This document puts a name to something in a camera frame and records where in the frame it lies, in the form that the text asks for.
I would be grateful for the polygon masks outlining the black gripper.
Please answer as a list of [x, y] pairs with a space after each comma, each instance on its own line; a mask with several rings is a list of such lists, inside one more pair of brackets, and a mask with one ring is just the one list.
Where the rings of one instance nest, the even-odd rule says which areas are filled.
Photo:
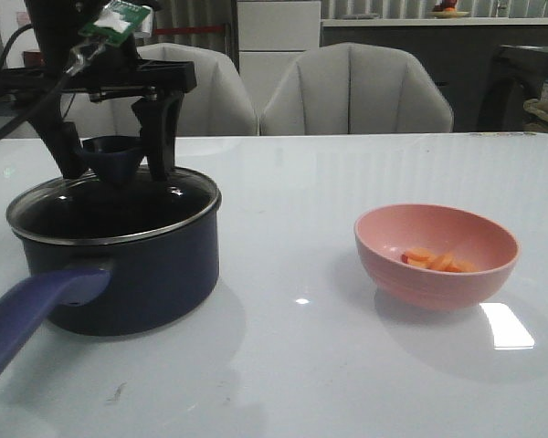
[[[109, 1], [28, 1], [26, 10], [43, 63], [34, 68], [5, 68], [0, 64], [0, 98], [40, 102], [28, 122], [47, 146], [65, 179], [77, 179], [88, 166], [75, 150], [80, 146], [73, 122], [64, 121], [62, 93], [83, 93], [94, 101], [158, 95], [132, 104], [139, 121], [141, 145], [154, 181], [166, 181], [174, 167], [174, 139], [184, 93], [196, 85], [191, 61], [153, 61], [140, 57], [133, 36], [119, 47], [101, 38], [79, 35], [79, 29]], [[150, 5], [156, 1], [129, 1]]]

